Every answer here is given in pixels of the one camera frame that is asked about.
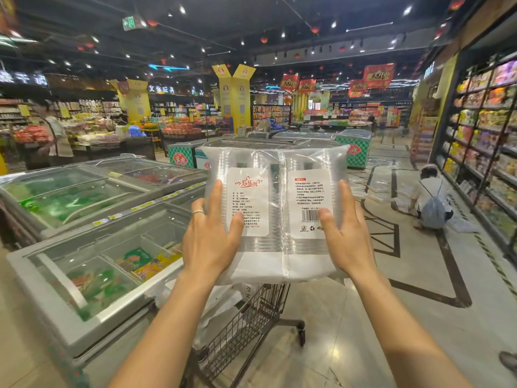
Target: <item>forearm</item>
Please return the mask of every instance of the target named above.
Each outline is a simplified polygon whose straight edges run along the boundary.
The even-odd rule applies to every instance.
[[[169,300],[125,360],[110,388],[179,386],[214,283],[215,280],[199,280],[186,272],[178,276]]]
[[[355,278],[398,388],[472,387],[379,273]]]

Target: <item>red brand logo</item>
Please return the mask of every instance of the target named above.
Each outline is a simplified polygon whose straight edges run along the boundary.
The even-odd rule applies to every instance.
[[[182,153],[175,153],[174,156],[172,157],[172,160],[182,166],[187,164],[187,162],[189,161],[187,159],[187,157],[185,155],[183,155]]]
[[[236,182],[235,184],[239,188],[249,188],[250,186],[258,186],[262,182],[261,179],[258,179],[257,181],[253,181],[250,179],[249,176],[246,177],[246,179],[243,179],[242,182]]]
[[[350,146],[350,148],[348,149],[348,153],[350,155],[357,155],[358,153],[360,153],[362,151],[361,147],[359,147],[358,145],[356,144],[352,144]]]

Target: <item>exit sign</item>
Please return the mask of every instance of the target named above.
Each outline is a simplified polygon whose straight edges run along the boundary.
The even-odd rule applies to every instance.
[[[124,31],[135,29],[137,26],[134,23],[134,17],[128,16],[127,18],[122,19],[122,27],[124,27]]]

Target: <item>barcode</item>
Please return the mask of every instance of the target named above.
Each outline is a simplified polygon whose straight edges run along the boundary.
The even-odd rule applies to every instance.
[[[304,209],[301,212],[302,222],[319,222],[320,210],[318,209]]]

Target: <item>tiled floor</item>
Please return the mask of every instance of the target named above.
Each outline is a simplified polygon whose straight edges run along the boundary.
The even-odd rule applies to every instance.
[[[418,173],[407,158],[406,144],[401,139],[385,139],[381,144],[376,138],[372,165],[365,171],[351,171],[350,177],[362,178],[364,184],[370,179],[371,186],[396,182],[399,190],[410,185]],[[452,195],[475,221],[459,196],[454,191]],[[407,307],[476,387],[515,388],[517,379],[500,365],[497,354],[517,351],[517,300],[474,235],[449,229],[439,235],[420,232],[411,226],[412,218],[396,212],[389,201],[366,199],[364,207],[378,265]],[[481,237],[517,286],[515,270],[488,235],[482,232]],[[305,347],[299,347],[294,330],[274,328],[240,386],[394,387],[350,280],[343,284],[323,278],[293,284],[283,316],[306,321]],[[38,327],[32,323],[29,303],[17,287],[4,254],[0,256],[0,335],[0,388],[65,386],[47,355]],[[247,351],[223,371],[217,386],[229,386]]]

